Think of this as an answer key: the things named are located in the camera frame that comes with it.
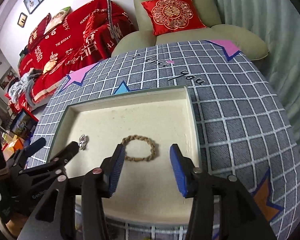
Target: red blanket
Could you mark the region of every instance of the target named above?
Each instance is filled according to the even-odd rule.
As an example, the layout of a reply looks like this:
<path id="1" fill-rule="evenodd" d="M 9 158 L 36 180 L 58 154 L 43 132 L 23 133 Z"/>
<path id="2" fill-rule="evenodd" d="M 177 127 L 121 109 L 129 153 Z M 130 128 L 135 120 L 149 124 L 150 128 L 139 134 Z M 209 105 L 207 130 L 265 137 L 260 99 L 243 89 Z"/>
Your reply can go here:
<path id="1" fill-rule="evenodd" d="M 111 3 L 114 30 L 119 39 L 122 39 L 135 29 L 126 13 L 115 3 Z M 35 81 L 31 90 L 35 104 L 53 94 L 70 71 L 111 57 L 116 41 L 110 33 L 106 14 L 106 0 L 93 0 L 85 4 L 69 14 L 61 25 L 49 32 L 22 60 L 20 76 L 30 68 L 43 69 L 48 61 L 57 61 L 51 71 Z M 16 111 L 20 111 L 22 107 L 31 110 L 25 96 L 21 96 L 14 107 Z"/>

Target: table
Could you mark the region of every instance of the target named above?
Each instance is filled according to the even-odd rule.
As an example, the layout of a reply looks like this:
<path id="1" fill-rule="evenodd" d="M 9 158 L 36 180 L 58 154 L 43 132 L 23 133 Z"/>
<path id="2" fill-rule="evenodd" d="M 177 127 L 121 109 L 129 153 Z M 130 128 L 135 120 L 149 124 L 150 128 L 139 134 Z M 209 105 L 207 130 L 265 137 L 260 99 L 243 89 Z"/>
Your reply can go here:
<path id="1" fill-rule="evenodd" d="M 292 127 L 269 83 L 233 44 L 163 44 L 118 55 L 88 69 L 82 82 L 75 79 L 69 85 L 71 76 L 65 78 L 49 101 L 33 137 L 33 141 L 45 137 L 47 146 L 30 158 L 29 167 L 47 161 L 68 105 L 110 96 L 118 88 L 185 85 L 193 103 L 202 167 L 216 176 L 235 174 L 255 198 L 265 197 L 267 218 L 279 239 L 286 239 L 295 228 L 300 220 L 300 160 Z M 218 198 L 214 206 L 213 234 L 217 236 Z M 147 236 L 183 239 L 186 232 L 186 225 L 109 223 L 126 240 Z"/>

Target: curtain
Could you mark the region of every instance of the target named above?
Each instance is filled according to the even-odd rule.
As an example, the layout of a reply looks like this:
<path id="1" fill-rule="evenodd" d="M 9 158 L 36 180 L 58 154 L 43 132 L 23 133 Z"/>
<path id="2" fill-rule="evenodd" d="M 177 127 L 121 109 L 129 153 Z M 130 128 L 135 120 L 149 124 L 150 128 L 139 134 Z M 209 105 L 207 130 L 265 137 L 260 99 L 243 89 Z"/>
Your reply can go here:
<path id="1" fill-rule="evenodd" d="M 261 70 L 281 99 L 300 152 L 300 15 L 290 0 L 215 0 L 223 23 L 244 27 L 269 48 Z"/>

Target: green leather recliner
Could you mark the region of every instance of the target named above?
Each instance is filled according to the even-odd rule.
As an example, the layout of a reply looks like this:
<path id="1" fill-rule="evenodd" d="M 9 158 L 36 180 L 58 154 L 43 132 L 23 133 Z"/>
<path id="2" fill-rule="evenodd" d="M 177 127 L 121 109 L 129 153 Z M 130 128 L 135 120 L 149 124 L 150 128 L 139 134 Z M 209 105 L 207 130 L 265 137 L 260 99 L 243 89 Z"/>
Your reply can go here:
<path id="1" fill-rule="evenodd" d="M 136 49 L 179 41 L 231 40 L 252 61 L 268 55 L 266 43 L 254 33 L 234 25 L 222 24 L 214 0 L 192 0 L 199 18 L 208 28 L 153 35 L 150 17 L 141 2 L 134 0 L 139 31 L 125 36 L 114 49 L 112 56 Z"/>

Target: chair armrest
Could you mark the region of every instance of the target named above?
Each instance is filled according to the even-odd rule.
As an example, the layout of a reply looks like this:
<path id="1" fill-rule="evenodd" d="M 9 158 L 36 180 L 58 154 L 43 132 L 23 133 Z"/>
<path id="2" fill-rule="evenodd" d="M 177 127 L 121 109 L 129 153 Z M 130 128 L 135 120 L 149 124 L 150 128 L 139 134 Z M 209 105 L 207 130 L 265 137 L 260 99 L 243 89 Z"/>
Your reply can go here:
<path id="1" fill-rule="evenodd" d="M 157 37 L 152 31 L 137 31 L 123 37 L 112 52 L 112 57 L 136 49 L 144 49 L 155 45 Z"/>

